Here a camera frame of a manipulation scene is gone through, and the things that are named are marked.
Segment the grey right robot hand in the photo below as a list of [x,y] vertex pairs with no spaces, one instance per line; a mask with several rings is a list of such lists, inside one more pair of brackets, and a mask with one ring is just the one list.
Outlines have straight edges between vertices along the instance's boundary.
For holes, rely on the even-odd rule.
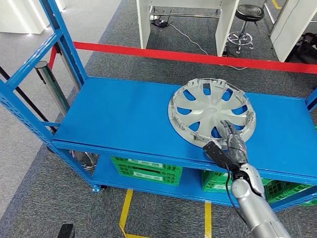
[[240,136],[236,129],[228,120],[221,120],[226,135],[226,144],[229,157],[239,165],[248,163],[247,149],[245,142]]

